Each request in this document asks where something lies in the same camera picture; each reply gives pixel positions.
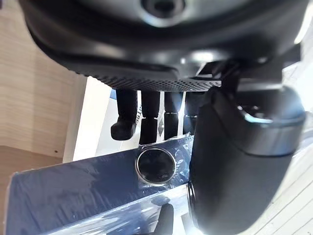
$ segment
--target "curved black part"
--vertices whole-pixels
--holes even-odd
[[[174,207],[165,204],[161,207],[158,223],[153,235],[172,235],[174,225]]]
[[[74,0],[21,0],[26,23],[52,59],[114,88],[205,91],[205,62],[275,57],[289,50],[307,0],[253,1],[203,22],[155,28],[120,22]]]
[[[281,95],[280,90],[276,92],[272,101]],[[293,110],[277,107],[280,118],[275,117],[271,124],[239,120],[239,104],[213,88],[199,109],[190,163],[190,204],[195,224],[204,234],[239,234],[259,218],[284,178],[304,124],[305,112],[298,99]],[[264,113],[274,115],[276,111]],[[276,136],[277,148],[272,148],[273,139],[266,140],[270,135]]]

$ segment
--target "wooden panel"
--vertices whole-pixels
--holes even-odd
[[[6,0],[0,11],[0,71],[5,135],[0,145],[62,158],[72,103],[81,97],[76,83],[86,78],[37,48],[15,0]]]
[[[62,163],[62,159],[0,146],[0,235],[3,231],[4,202],[10,177],[14,172]]]

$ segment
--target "black rubber cover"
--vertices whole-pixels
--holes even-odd
[[[269,155],[268,143],[245,132],[243,124],[242,130],[237,129],[240,135],[230,135],[231,128],[224,124],[225,116],[230,114],[223,112],[229,109],[225,106],[221,109],[222,106],[217,105],[223,96],[218,88],[211,89],[206,94],[206,102],[199,109],[190,163],[193,219],[199,229],[209,235],[239,234],[259,218],[280,186],[297,147],[300,133],[298,128],[293,127],[301,129],[305,120],[302,109],[298,113],[302,117],[299,122],[287,125],[286,121],[285,126],[269,128],[253,123],[254,128],[259,128],[259,133],[265,133],[263,136],[266,136],[268,130],[275,128],[295,130],[295,137],[284,141],[285,146],[291,145],[292,149],[285,148],[282,155]],[[227,97],[222,100],[225,103],[232,102]],[[302,107],[299,102],[294,102],[293,105],[300,106],[296,110]],[[232,116],[238,111],[233,109]],[[293,120],[292,115],[282,116]],[[232,129],[237,128],[238,120],[232,120]],[[238,141],[251,144],[238,146]],[[258,146],[259,155],[251,154],[251,146]]]

